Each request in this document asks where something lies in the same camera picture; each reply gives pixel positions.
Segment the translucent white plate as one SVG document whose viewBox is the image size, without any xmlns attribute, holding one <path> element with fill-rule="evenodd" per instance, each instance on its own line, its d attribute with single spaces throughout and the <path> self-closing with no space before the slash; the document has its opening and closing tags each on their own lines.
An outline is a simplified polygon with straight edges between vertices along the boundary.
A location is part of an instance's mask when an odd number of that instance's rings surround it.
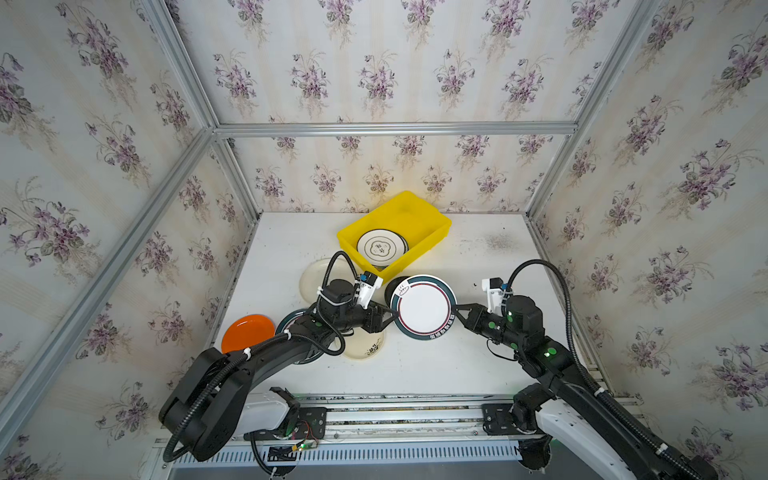
<svg viewBox="0 0 768 480">
<path fill-rule="evenodd" d="M 317 290 L 321 287 L 325 272 L 330 263 L 330 258 L 320 259 L 310 264 L 302 273 L 299 280 L 299 292 L 307 304 L 312 304 L 317 299 Z M 335 279 L 342 279 L 354 283 L 355 278 L 343 257 L 339 257 L 333 265 L 328 283 Z"/>
</svg>

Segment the cream plate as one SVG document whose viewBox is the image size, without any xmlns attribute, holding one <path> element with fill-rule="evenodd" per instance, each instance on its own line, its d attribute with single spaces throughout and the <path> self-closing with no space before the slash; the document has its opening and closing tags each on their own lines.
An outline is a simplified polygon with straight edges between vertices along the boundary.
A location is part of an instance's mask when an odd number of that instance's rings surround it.
<svg viewBox="0 0 768 480">
<path fill-rule="evenodd" d="M 368 333 L 362 328 L 356 328 L 345 340 L 343 355 L 352 360 L 367 360 L 383 348 L 386 333 Z"/>
</svg>

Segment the white plate green red rim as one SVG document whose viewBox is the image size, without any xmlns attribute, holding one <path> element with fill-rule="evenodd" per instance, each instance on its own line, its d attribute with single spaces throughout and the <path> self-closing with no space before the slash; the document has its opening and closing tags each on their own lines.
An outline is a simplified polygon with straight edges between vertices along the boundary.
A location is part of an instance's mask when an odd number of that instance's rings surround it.
<svg viewBox="0 0 768 480">
<path fill-rule="evenodd" d="M 442 279 L 413 275 L 397 288 L 389 308 L 396 312 L 395 323 L 407 337 L 430 341 L 445 335 L 453 326 L 457 304 L 451 287 Z"/>
</svg>

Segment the white plate green quatrefoil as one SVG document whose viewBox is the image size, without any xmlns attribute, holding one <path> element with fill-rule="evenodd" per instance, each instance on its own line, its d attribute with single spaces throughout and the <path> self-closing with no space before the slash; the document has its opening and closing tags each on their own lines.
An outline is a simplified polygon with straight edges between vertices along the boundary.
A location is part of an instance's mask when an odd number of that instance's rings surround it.
<svg viewBox="0 0 768 480">
<path fill-rule="evenodd" d="M 364 233 L 356 248 L 366 261 L 379 270 L 390 266 L 409 250 L 404 237 L 387 229 L 374 229 Z"/>
</svg>

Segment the black plate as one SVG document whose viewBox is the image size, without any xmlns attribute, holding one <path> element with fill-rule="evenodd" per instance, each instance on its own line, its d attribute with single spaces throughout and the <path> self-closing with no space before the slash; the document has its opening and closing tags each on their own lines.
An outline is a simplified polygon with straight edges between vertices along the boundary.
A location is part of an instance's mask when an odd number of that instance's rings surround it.
<svg viewBox="0 0 768 480">
<path fill-rule="evenodd" d="M 391 281 L 390 281 L 390 282 L 387 284 L 387 286 L 386 286 L 386 288 L 385 288 L 385 292 L 384 292 L 384 299 L 385 299 L 385 303 L 386 303 L 387 305 L 390 305 L 390 304 L 391 304 L 392 298 L 393 298 L 393 296 L 394 296 L 394 294 L 395 294 L 395 292 L 396 292 L 397 288 L 399 287 L 399 285 L 400 285 L 402 282 L 406 281 L 407 279 L 408 279 L 408 276 L 399 276 L 399 277 L 395 277 L 395 278 L 393 278 L 393 279 L 392 279 L 392 280 L 391 280 Z"/>
</svg>

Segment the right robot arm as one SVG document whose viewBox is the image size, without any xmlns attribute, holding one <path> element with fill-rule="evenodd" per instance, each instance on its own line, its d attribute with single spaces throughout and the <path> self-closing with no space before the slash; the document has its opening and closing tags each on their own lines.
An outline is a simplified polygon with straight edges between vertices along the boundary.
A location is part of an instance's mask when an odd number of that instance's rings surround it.
<svg viewBox="0 0 768 480">
<path fill-rule="evenodd" d="M 535 380 L 514 395 L 502 421 L 521 432 L 543 433 L 543 407 L 560 400 L 586 422 L 588 431 L 607 443 L 635 478 L 716 479 L 716 469 L 703 457 L 688 457 L 664 442 L 593 380 L 573 352 L 571 302 L 565 305 L 565 344 L 546 335 L 541 309 L 524 295 L 506 295 L 499 315 L 477 303 L 452 307 L 467 330 L 511 348 L 511 360 Z"/>
</svg>

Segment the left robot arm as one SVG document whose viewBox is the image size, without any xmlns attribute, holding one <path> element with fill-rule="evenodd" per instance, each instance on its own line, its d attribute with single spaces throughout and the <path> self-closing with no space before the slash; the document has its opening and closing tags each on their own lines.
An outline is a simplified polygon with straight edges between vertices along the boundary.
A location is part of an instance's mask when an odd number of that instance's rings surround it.
<svg viewBox="0 0 768 480">
<path fill-rule="evenodd" d="M 348 331 L 383 331 L 397 313 L 373 300 L 363 304 L 365 285 L 333 280 L 283 332 L 230 353 L 214 347 L 201 352 L 160 409 L 158 419 L 170 432 L 163 460 L 187 453 L 198 461 L 211 458 L 235 434 L 256 386 L 314 355 L 341 355 Z"/>
</svg>

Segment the yellow plastic bin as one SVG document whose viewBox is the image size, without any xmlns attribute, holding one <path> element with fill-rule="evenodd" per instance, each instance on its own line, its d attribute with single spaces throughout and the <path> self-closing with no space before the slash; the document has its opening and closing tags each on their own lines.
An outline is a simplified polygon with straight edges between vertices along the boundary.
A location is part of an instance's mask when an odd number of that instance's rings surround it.
<svg viewBox="0 0 768 480">
<path fill-rule="evenodd" d="M 451 220 L 415 194 L 404 191 L 337 233 L 340 248 L 361 267 L 383 282 L 397 277 L 408 265 L 435 247 L 449 232 Z M 374 229 L 391 230 L 408 243 L 409 250 L 390 266 L 379 270 L 357 251 L 357 242 Z"/>
</svg>

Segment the orange plate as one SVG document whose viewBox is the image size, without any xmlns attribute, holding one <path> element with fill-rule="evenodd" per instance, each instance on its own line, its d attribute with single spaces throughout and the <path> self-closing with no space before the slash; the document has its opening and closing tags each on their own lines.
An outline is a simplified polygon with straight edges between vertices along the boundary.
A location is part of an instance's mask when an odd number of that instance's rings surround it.
<svg viewBox="0 0 768 480">
<path fill-rule="evenodd" d="M 275 330 L 275 324 L 269 317 L 261 314 L 247 315 L 235 321 L 225 331 L 221 340 L 221 351 L 242 351 L 272 338 Z"/>
</svg>

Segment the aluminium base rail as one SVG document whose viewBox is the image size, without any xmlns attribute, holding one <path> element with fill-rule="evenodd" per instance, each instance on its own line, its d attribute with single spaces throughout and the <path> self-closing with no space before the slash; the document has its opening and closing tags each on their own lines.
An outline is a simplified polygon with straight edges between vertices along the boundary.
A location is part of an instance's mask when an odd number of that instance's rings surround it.
<svg viewBox="0 0 768 480">
<path fill-rule="evenodd" d="M 509 396 L 308 397 L 289 433 L 237 433 L 206 460 L 156 459 L 148 478 L 193 468 L 254 467 L 275 477 L 310 466 L 543 459 L 586 425 L 572 408 L 543 407 L 539 430 L 513 426 Z"/>
</svg>

